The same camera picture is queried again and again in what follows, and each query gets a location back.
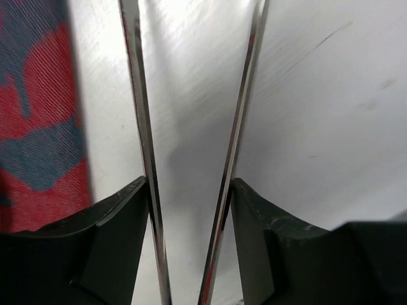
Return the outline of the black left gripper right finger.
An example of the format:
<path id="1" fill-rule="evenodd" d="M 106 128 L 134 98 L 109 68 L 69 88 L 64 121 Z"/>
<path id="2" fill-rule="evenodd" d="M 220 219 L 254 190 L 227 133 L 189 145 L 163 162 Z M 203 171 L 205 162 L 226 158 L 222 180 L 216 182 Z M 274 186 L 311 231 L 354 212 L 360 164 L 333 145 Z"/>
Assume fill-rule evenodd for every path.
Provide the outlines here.
<path id="1" fill-rule="evenodd" d="M 246 304 L 405 304 L 406 223 L 307 223 L 242 179 L 231 212 Z"/>

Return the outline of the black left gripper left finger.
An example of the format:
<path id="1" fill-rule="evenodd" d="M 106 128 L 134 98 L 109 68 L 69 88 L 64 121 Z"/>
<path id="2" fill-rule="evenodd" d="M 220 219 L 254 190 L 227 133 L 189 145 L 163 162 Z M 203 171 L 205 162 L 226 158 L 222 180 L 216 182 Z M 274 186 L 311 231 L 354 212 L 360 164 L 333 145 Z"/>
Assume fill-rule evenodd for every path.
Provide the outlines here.
<path id="1" fill-rule="evenodd" d="M 1 235 L 2 304 L 130 304 L 148 219 L 139 177 L 37 231 Z"/>

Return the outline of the metal tongs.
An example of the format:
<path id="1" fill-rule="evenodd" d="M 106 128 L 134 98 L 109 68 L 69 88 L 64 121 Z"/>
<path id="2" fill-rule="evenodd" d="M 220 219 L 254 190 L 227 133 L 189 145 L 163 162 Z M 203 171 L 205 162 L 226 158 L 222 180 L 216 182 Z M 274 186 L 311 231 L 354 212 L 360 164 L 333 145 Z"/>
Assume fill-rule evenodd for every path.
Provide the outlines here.
<path id="1" fill-rule="evenodd" d="M 128 67 L 132 83 L 132 95 L 135 106 L 135 115 L 137 118 L 137 128 L 140 138 L 142 164 L 144 176 L 149 187 L 149 216 L 153 230 L 160 297 L 162 304 L 172 304 L 169 265 L 158 190 L 156 160 L 144 68 L 144 55 L 142 51 L 139 2 L 120 1 L 119 5 L 125 37 Z M 214 222 L 203 270 L 202 284 L 198 297 L 199 304 L 210 304 L 212 300 L 224 225 L 231 204 L 231 182 L 235 176 L 238 154 L 244 134 L 245 119 L 251 101 L 251 92 L 254 85 L 259 53 L 265 33 L 269 5 L 269 1 L 257 1 L 252 14 L 251 31 L 247 45 L 242 79 L 240 82 L 237 106 L 233 118 Z"/>

